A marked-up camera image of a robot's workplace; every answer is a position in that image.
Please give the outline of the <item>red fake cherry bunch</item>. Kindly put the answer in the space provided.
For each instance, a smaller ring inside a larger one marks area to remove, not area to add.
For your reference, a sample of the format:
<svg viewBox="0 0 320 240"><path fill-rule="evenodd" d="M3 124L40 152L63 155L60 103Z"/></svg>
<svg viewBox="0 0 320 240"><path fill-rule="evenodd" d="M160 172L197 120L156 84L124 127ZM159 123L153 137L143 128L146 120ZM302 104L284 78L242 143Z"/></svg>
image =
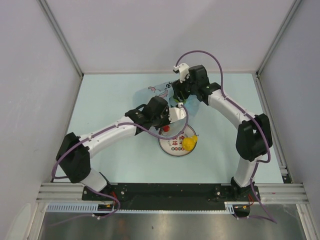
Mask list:
<svg viewBox="0 0 320 240"><path fill-rule="evenodd" d="M170 131L170 126L169 125L166 125L166 126L164 126L163 128L163 131L165 132L165 133L167 133L167 132L169 132Z"/></svg>

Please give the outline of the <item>light blue printed plastic bag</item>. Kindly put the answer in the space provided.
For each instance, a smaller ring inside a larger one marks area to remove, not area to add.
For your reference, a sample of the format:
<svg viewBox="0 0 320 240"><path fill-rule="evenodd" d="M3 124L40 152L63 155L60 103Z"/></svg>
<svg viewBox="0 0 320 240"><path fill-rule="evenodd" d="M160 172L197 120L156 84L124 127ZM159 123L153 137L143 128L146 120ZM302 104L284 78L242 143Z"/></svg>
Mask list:
<svg viewBox="0 0 320 240"><path fill-rule="evenodd" d="M170 108L178 106L178 100L174 99L174 90L172 88L172 83L169 81L138 90L134 93L132 101L134 105L139 106L142 104L147 104L149 100L154 96L159 96L165 99L168 102ZM200 108L200 102L195 95L190 95L183 102L183 105L186 107L190 118L195 117Z"/></svg>

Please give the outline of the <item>round printed white plate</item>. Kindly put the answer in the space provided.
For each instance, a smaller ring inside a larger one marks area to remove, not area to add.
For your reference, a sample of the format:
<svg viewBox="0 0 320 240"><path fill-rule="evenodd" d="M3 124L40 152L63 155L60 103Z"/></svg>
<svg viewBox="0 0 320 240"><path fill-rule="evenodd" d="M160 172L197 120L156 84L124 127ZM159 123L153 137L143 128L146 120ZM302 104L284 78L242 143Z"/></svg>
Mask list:
<svg viewBox="0 0 320 240"><path fill-rule="evenodd" d="M187 137L192 137L196 135L198 137L198 135L196 134L196 132L194 131L194 129L191 126L187 126L184 130L183 133L181 133L179 136L173 138L173 139L159 139L158 143L160 148L168 155L170 156L174 156L174 157L184 157L188 154L190 154L192 151L186 151L184 150L184 148L182 147L182 141L184 138Z"/></svg>

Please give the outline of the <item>yellow fake fruit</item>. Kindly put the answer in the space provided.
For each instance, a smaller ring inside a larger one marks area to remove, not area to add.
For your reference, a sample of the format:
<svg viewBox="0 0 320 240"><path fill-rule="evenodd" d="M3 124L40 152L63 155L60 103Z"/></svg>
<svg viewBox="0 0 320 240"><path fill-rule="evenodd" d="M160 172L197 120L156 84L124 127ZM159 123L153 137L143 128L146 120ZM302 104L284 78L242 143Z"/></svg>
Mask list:
<svg viewBox="0 0 320 240"><path fill-rule="evenodd" d="M198 141L198 136L197 135L193 135L191 137L185 137L183 140L182 140L182 147L184 148L184 150L186 151L192 151L196 144L197 144L197 141Z"/></svg>

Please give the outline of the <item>green fake apple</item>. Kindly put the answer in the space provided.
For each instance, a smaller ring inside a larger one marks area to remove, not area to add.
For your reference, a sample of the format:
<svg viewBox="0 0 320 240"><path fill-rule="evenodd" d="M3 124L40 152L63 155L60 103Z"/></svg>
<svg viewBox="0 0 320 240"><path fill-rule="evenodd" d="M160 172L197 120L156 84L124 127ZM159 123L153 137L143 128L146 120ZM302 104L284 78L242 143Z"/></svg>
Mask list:
<svg viewBox="0 0 320 240"><path fill-rule="evenodd" d="M184 106L185 104L186 104L186 100L185 101L179 101L178 103L177 103L177 107L178 108L181 108L182 106Z"/></svg>

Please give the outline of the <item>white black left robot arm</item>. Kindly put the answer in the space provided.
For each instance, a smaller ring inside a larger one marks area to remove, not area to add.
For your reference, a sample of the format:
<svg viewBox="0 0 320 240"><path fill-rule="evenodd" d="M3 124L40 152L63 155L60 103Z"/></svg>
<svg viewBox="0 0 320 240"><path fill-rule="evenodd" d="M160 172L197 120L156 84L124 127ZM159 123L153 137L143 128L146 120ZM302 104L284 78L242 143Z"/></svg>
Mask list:
<svg viewBox="0 0 320 240"><path fill-rule="evenodd" d="M71 183L80 183L90 175L91 159L100 151L124 138L169 125L171 120L168 102L159 96L152 97L148 104L127 111L106 128L82 136L67 134L56 161Z"/></svg>

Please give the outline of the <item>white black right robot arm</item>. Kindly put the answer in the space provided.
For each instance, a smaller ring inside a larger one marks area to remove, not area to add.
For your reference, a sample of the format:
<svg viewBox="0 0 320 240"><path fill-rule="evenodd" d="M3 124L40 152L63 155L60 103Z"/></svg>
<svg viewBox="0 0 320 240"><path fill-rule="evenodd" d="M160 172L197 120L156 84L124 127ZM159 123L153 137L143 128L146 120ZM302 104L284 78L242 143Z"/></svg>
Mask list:
<svg viewBox="0 0 320 240"><path fill-rule="evenodd" d="M237 130L235 147L240 156L231 179L231 196L242 201L249 194L261 157L270 156L273 145L270 121L266 114L253 114L225 94L222 83L211 83L203 65L181 63L173 67L179 79L172 83L174 98L184 102L191 95L219 111Z"/></svg>

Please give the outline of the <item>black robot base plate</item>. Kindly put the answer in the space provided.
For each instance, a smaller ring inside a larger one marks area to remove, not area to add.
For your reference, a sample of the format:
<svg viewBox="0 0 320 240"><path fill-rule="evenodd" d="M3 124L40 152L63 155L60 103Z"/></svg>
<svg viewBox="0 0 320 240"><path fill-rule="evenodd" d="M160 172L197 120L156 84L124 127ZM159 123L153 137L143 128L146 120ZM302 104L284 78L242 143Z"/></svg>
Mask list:
<svg viewBox="0 0 320 240"><path fill-rule="evenodd" d="M102 193L116 197L121 210L191 212L225 210L225 202L247 203L260 195L257 186L253 189L222 183L115 183Z"/></svg>

